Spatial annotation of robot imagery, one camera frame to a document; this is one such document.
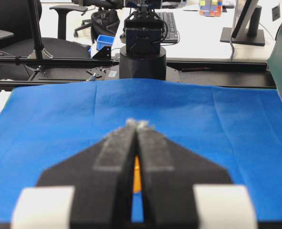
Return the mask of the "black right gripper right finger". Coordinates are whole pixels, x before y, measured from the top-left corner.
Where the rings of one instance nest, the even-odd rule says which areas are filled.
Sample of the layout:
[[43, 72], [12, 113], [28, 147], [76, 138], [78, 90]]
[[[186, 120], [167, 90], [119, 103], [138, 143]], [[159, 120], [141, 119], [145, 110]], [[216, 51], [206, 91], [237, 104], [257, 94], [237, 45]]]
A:
[[256, 214], [243, 185], [220, 165], [136, 125], [144, 214], [151, 229], [255, 229]]

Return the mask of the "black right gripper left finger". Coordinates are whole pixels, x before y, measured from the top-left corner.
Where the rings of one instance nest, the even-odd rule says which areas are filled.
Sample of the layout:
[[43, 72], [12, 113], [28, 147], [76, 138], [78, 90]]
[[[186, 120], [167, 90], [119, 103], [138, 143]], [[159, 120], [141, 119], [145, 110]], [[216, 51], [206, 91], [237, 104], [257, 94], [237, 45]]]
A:
[[22, 190], [13, 229], [123, 229], [130, 217], [134, 121], [44, 170]]

